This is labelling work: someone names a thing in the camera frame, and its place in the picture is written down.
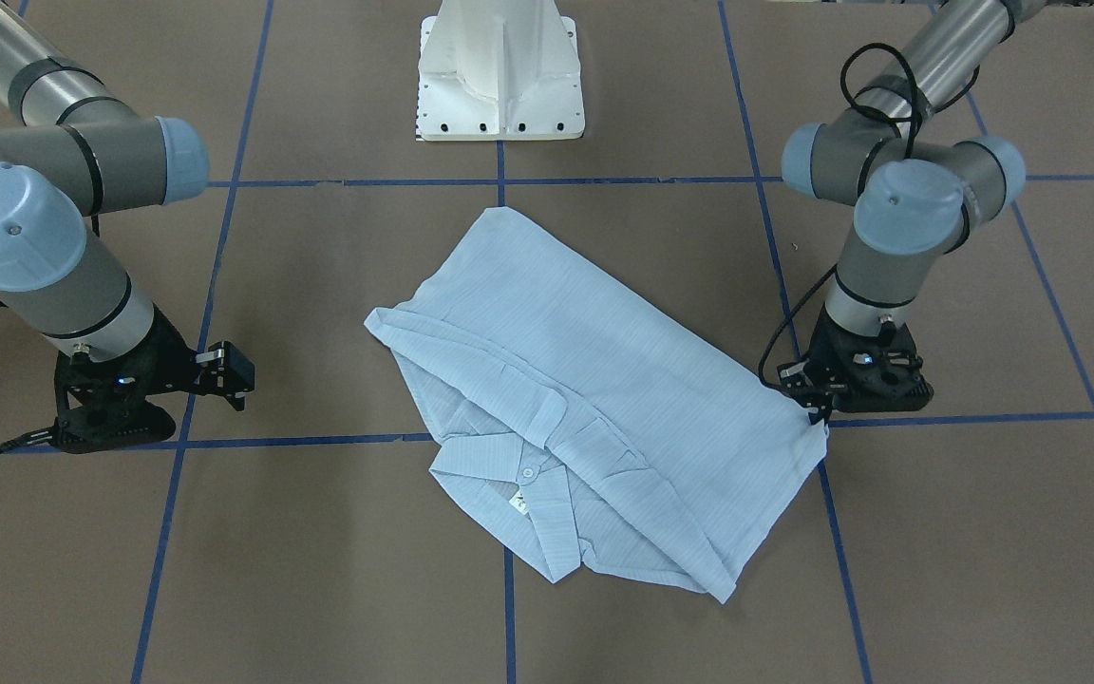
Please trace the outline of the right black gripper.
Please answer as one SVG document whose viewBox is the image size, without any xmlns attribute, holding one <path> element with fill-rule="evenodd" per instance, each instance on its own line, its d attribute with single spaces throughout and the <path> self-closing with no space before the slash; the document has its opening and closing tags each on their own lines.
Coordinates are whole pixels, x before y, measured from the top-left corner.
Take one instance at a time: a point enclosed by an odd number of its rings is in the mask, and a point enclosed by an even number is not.
<svg viewBox="0 0 1094 684">
<path fill-rule="evenodd" d="M 109 362 L 91 362 L 88 353 L 61 355 L 55 369 L 53 447 L 97 453 L 171 438 L 177 424 L 148 397 L 190 392 L 200 372 L 195 358 L 160 309 L 133 351 Z"/>
</svg>

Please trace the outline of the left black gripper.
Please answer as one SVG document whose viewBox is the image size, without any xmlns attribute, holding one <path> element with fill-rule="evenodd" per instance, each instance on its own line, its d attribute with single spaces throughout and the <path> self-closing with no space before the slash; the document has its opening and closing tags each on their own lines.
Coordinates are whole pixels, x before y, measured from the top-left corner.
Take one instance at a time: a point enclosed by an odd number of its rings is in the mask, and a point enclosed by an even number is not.
<svg viewBox="0 0 1094 684">
<path fill-rule="evenodd" d="M 884 336 L 858 336 L 821 312 L 808 352 L 777 367 L 781 391 L 807 410 L 808 424 L 833 411 L 920 411 L 934 398 L 906 325 L 886 324 Z"/>
</svg>

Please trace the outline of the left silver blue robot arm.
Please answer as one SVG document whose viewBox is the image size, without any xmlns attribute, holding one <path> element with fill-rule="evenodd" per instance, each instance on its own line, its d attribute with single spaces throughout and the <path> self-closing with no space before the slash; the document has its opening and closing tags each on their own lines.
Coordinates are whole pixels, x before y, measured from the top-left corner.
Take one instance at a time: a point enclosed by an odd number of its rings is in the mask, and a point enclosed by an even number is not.
<svg viewBox="0 0 1094 684">
<path fill-rule="evenodd" d="M 917 295 L 936 260 L 1016 201 L 1028 166 L 998 136 L 926 144 L 917 134 L 968 95 L 991 49 L 1044 8 L 947 1 L 906 47 L 864 45 L 893 63 L 859 90 L 841 84 L 837 119 L 787 140 L 785 185 L 854 212 L 839 258 L 800 298 L 824 293 L 807 351 L 771 384 L 812 424 L 834 411 L 918 411 L 934 397 L 908 328 Z"/>
</svg>

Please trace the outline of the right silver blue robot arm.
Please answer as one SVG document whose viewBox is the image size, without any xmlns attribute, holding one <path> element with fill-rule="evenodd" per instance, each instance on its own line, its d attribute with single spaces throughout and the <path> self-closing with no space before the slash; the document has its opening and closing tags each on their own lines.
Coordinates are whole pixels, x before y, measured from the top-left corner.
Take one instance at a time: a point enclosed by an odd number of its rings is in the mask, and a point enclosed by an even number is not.
<svg viewBox="0 0 1094 684">
<path fill-rule="evenodd" d="M 0 302 L 57 348 L 66 453 L 148 445 L 177 425 L 152 395 L 194 392 L 179 331 L 97 237 L 100 215 L 189 200 L 210 159 L 187 121 L 144 117 L 0 1 Z"/>
</svg>

